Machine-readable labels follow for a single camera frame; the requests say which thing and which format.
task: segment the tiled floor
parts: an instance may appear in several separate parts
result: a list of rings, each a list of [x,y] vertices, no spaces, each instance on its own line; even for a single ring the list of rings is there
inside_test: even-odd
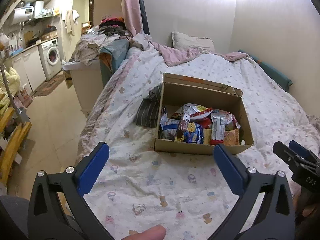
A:
[[[32,127],[19,151],[21,165],[14,163],[8,194],[30,199],[39,170],[50,174],[74,165],[86,118],[80,111],[74,87],[67,89],[65,81],[50,95],[35,97],[27,114]]]

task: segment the striped cloth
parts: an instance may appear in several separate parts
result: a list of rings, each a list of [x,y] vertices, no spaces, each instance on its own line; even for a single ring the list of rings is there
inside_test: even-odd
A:
[[[155,128],[157,126],[160,106],[162,84],[149,91],[149,96],[144,98],[139,106],[136,124]]]

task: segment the printed bedsheet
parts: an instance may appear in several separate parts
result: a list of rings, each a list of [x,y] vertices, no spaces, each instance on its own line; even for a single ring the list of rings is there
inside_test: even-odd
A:
[[[165,239],[207,239],[237,200],[212,156],[157,153],[153,151],[155,129],[135,125],[142,99],[161,83],[165,72],[229,84],[244,92],[255,142],[237,155],[246,166],[261,173],[283,170],[291,181],[287,165],[272,153],[273,144],[294,139],[319,152],[319,133],[301,106],[252,59],[231,63],[202,54],[168,67],[149,44],[146,51],[125,60],[111,78],[96,103],[99,110],[89,117],[79,142],[79,159],[99,141],[110,147],[107,164],[84,198],[115,239],[158,224],[167,229]],[[256,205],[244,229],[258,209]]]

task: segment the sink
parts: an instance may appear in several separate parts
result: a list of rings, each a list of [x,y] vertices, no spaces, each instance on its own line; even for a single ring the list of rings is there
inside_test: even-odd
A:
[[[14,52],[12,53],[12,56],[17,55],[17,54],[20,53],[21,51],[23,51],[23,48],[20,48],[20,49],[14,51]]]

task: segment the washing machine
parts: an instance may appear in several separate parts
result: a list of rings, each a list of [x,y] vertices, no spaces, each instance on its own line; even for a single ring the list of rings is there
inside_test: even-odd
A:
[[[52,39],[41,43],[38,49],[45,79],[50,80],[61,70],[58,40]]]

